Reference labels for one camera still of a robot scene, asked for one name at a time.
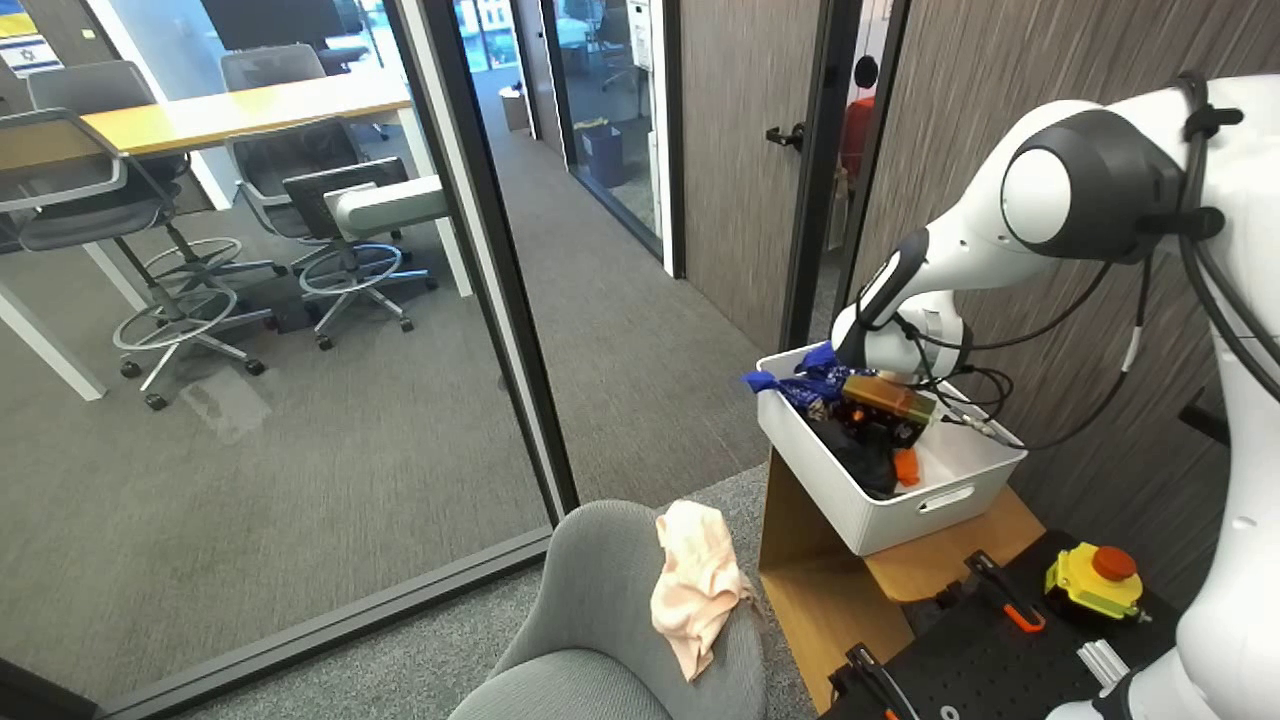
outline white plastic container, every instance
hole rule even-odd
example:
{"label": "white plastic container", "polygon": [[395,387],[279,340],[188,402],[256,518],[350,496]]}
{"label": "white plastic container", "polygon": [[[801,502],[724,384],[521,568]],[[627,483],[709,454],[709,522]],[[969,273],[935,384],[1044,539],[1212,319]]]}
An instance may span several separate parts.
{"label": "white plastic container", "polygon": [[[755,367],[793,376],[806,350],[807,347],[778,350]],[[765,435],[788,458],[854,556],[874,556],[879,549],[980,516],[1001,496],[1012,467],[1028,454],[1001,423],[989,423],[989,432],[1001,435],[994,439],[969,423],[943,423],[941,417],[943,406],[935,406],[915,439],[920,483],[887,500],[874,500],[779,390],[755,395],[755,418]]]}

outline black door frame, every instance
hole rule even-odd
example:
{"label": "black door frame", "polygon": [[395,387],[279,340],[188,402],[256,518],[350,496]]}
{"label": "black door frame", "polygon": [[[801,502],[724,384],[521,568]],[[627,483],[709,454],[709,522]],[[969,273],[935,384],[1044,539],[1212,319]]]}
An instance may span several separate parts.
{"label": "black door frame", "polygon": [[[819,40],[811,53],[811,76],[807,76],[807,119],[806,119],[806,159],[801,159],[801,200],[793,218],[793,254],[788,254],[788,296],[784,296],[784,319],[779,319],[779,347],[807,344],[807,325],[815,309],[815,274],[825,260],[825,236],[834,218],[834,173],[839,153],[839,126],[844,126],[844,96],[854,76],[854,53],[856,53],[856,27],[861,27],[861,0],[825,0],[819,6]],[[884,119],[893,111],[893,80],[898,58],[909,35],[913,0],[893,0],[884,56],[879,56],[879,80],[876,80],[876,114],[869,126],[874,153],[861,166],[861,190],[854,200],[848,231],[839,254],[839,284],[837,284],[837,312],[848,305],[856,254],[861,254],[861,231],[876,183],[879,164],[879,141]]]}
{"label": "black door frame", "polygon": [[[401,4],[413,4],[425,18],[425,35],[439,56],[454,56],[445,62],[432,62],[445,76],[445,96],[450,106],[455,114],[455,146],[454,156],[466,164],[450,164],[450,146],[445,146],[445,111],[428,111],[428,80],[421,76],[421,56],[409,45],[409,16]],[[436,0],[390,0],[390,18],[395,40],[405,45],[405,58],[409,58],[409,89],[413,89],[413,105],[428,126],[428,146],[439,159],[439,181],[450,190],[450,202],[461,206],[480,206],[474,214],[480,214],[480,227],[474,227],[466,214],[455,214],[455,236],[461,236],[461,252],[466,252],[466,269],[476,274],[476,298],[480,312],[488,319],[496,356],[501,356],[501,370],[504,384],[514,387],[514,413],[535,470],[535,489],[547,510],[547,526],[534,526],[524,537],[514,537],[496,549],[485,549],[476,556],[466,556],[450,568],[413,576],[395,587],[383,587],[377,594],[364,594],[356,603],[331,608],[318,619],[306,619],[296,627],[284,627],[278,635],[263,635],[256,645],[244,645],[238,653],[211,655],[209,665],[197,665],[180,677],[169,677],[152,686],[142,686],[136,696],[124,698],[107,698],[103,706],[93,706],[88,698],[76,705],[76,691],[65,691],[57,685],[47,685],[47,691],[57,698],[65,698],[70,720],[81,706],[93,706],[93,717],[107,717],[107,720],[144,720],[144,717],[162,717],[174,706],[184,706],[192,698],[228,691],[244,678],[267,677],[284,665],[296,665],[320,647],[331,647],[342,639],[354,639],[377,624],[390,624],[395,614],[409,614],[425,603],[436,603],[445,594],[455,594],[480,581],[491,581],[501,570],[524,568],[534,560],[546,556],[554,526],[580,502],[571,467],[569,467],[569,449],[563,449],[563,432],[562,432],[562,417],[555,417],[555,398],[554,398],[554,379],[547,379],[547,362],[541,350],[541,334],[534,325],[534,309],[524,296],[524,274],[516,262],[516,243],[514,243],[514,227],[510,227],[510,210],[501,200],[501,183],[496,183],[496,166],[485,144],[485,119],[480,119],[480,105],[474,91],[474,76],[466,62],[466,45],[461,45],[461,27],[454,18],[454,4],[436,4]]]}

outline wooden desk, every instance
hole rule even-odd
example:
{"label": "wooden desk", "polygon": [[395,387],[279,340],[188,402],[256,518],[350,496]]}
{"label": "wooden desk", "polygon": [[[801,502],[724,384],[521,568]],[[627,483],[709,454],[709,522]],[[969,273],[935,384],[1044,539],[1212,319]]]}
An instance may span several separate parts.
{"label": "wooden desk", "polygon": [[[228,141],[267,134],[267,133],[300,126],[318,119],[364,119],[364,114],[395,114],[416,173],[421,174],[436,173],[405,80],[383,70],[320,76],[300,83],[267,83],[249,91],[142,105],[142,106],[93,111],[84,119],[103,141],[112,141],[124,156],[158,156],[158,153],[218,146]],[[439,231],[455,291],[474,296],[474,274],[455,248],[454,218],[439,214],[436,231]]]}
{"label": "wooden desk", "polygon": [[[364,114],[395,114],[405,126],[405,144],[421,174],[428,174],[432,153],[425,144],[421,119],[413,111],[409,89],[401,76],[323,76],[300,83],[273,83],[226,96],[192,96],[169,105],[142,105],[115,111],[84,114],[115,153],[124,156],[158,156],[158,153],[197,153],[218,146],[244,134],[263,134],[279,126],[300,126],[318,119],[364,119]],[[436,218],[436,236],[450,254],[450,273],[461,296],[474,296],[474,274],[455,248],[454,218]],[[88,260],[115,284],[130,309],[144,309],[144,291],[115,269],[115,260],[101,243],[84,243]],[[9,291],[0,286],[0,319],[81,395],[101,398],[103,384],[84,370],[84,362],[57,340],[47,329]]]}
{"label": "wooden desk", "polygon": [[837,691],[829,677],[844,665],[854,645],[869,645],[879,659],[893,659],[913,645],[900,603],[933,599],[962,581],[969,553],[984,549],[1006,565],[1042,530],[1042,518],[1017,491],[1006,491],[969,522],[861,560],[834,530],[825,506],[807,500],[793,467],[771,453],[759,583],[811,706],[834,706]]}

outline cloth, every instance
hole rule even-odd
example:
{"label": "cloth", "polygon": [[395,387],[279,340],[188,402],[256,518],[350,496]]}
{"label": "cloth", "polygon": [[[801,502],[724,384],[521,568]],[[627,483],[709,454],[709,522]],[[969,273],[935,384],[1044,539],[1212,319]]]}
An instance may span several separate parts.
{"label": "cloth", "polygon": [[734,608],[751,594],[751,581],[736,568],[720,506],[677,500],[658,516],[658,539],[666,570],[653,587],[653,627],[670,635],[682,677],[696,678]]}

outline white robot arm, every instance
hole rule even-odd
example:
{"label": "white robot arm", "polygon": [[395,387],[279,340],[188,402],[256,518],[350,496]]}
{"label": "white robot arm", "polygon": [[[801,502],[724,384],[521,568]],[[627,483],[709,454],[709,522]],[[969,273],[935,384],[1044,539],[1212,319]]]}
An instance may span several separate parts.
{"label": "white robot arm", "polygon": [[1276,173],[1280,76],[1212,80],[1207,96],[1204,83],[1189,83],[1126,105],[1044,105],[1012,122],[962,202],[909,231],[876,284],[837,316],[834,347],[854,367],[949,376],[969,344],[957,286],[1008,286],[1055,260],[1148,260],[1156,243],[1186,254],[1218,319],[1233,423],[1220,549],[1176,647],[1113,698],[1070,705],[1055,717],[1280,711]]}

